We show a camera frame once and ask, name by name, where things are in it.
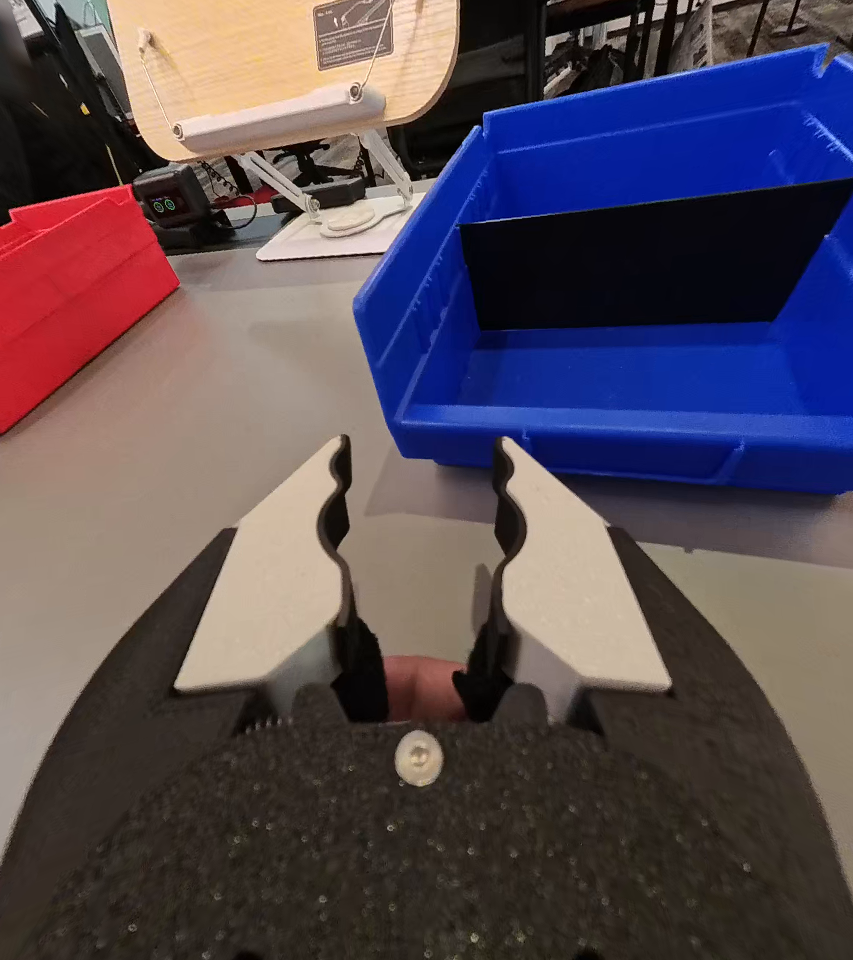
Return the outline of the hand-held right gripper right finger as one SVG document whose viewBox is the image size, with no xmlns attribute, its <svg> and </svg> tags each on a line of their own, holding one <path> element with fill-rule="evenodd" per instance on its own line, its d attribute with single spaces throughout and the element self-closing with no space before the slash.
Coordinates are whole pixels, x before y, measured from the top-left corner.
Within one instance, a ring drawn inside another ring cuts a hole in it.
<svg viewBox="0 0 853 960">
<path fill-rule="evenodd" d="M 589 691 L 664 695 L 673 681 L 612 529 L 516 440 L 493 445 L 494 536 L 488 613 L 453 675 L 468 718 L 493 718 L 506 691 L 540 690 L 567 720 Z"/>
</svg>

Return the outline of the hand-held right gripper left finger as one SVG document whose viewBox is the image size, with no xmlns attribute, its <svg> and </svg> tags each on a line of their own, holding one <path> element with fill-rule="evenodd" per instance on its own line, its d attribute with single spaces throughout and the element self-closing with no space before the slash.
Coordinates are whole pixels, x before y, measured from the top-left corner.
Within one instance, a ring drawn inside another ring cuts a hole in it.
<svg viewBox="0 0 853 960">
<path fill-rule="evenodd" d="M 301 689 L 320 685 L 353 722 L 387 720 L 381 647 L 339 552 L 352 479 L 351 440 L 335 436 L 230 529 L 177 693 L 245 690 L 279 718 Z"/>
</svg>

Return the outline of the blue storage bin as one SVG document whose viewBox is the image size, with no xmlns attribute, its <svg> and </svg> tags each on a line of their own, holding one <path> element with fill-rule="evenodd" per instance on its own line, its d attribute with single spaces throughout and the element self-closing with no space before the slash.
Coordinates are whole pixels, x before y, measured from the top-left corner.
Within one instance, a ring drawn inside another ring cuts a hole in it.
<svg viewBox="0 0 853 960">
<path fill-rule="evenodd" d="M 353 301 L 399 452 L 557 474 L 853 492 L 853 197 L 770 323 L 481 331 L 463 223 L 853 177 L 825 45 L 487 113 Z"/>
</svg>

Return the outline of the red storage bin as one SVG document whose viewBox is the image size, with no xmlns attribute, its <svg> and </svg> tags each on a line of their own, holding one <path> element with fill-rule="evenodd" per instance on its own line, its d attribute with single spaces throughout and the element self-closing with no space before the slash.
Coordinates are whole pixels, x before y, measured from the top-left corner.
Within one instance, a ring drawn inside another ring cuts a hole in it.
<svg viewBox="0 0 853 960">
<path fill-rule="evenodd" d="M 0 435 L 180 284 L 129 185 L 0 225 Z"/>
</svg>

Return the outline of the grey desk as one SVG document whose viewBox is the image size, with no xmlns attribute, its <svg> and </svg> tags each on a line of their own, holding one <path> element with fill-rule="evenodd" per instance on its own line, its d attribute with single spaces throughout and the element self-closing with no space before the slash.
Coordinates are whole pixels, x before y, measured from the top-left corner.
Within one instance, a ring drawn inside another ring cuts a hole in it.
<svg viewBox="0 0 853 960">
<path fill-rule="evenodd" d="M 486 471 L 403 458 L 352 301 L 376 258 L 172 258 L 180 288 L 0 437 L 0 859 L 74 701 L 215 534 L 336 434 L 344 541 L 388 654 L 458 662 L 501 556 Z M 573 477 L 742 659 L 822 800 L 853 892 L 853 493 Z"/>
</svg>

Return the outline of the person's right hand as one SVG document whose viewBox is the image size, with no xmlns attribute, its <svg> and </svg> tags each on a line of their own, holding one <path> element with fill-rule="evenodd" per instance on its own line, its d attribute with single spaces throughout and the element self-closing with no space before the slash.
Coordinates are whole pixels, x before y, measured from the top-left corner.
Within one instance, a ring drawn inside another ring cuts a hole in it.
<svg viewBox="0 0 853 960">
<path fill-rule="evenodd" d="M 383 660 L 391 722 L 462 722 L 466 709 L 454 684 L 462 665 L 437 657 L 388 655 Z"/>
</svg>

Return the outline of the black power station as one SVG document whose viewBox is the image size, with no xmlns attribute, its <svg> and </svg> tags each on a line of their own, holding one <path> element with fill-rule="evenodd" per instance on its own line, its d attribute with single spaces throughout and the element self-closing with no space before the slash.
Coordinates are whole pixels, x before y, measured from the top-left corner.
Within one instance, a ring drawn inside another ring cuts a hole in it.
<svg viewBox="0 0 853 960">
<path fill-rule="evenodd" d="M 227 214 L 215 209 L 193 167 L 169 163 L 132 182 L 132 195 L 167 253 L 201 251 L 236 238 Z"/>
</svg>

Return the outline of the flat black device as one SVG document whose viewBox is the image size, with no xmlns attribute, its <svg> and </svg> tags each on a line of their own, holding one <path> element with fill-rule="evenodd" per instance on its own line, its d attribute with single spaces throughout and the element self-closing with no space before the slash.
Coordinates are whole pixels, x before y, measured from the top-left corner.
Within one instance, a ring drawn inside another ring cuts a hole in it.
<svg viewBox="0 0 853 960">
<path fill-rule="evenodd" d="M 327 183 L 310 184 L 301 187 L 302 193 L 318 201 L 320 210 L 348 207 L 363 200 L 367 193 L 367 184 L 359 176 L 341 177 Z M 300 209 L 292 200 L 277 193 L 270 200 L 275 214 L 299 214 Z"/>
</svg>

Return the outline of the wooden stand with white base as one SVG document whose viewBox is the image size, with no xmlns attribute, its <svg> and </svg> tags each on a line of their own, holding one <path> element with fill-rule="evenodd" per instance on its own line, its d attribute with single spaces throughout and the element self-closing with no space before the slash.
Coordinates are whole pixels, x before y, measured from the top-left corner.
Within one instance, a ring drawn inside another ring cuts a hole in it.
<svg viewBox="0 0 853 960">
<path fill-rule="evenodd" d="M 453 76 L 457 1 L 114 1 L 139 133 L 171 162 L 235 158 L 293 205 L 261 262 L 384 254 L 422 197 L 384 132 L 425 114 Z M 323 210 L 265 159 L 353 136 L 395 197 Z"/>
</svg>

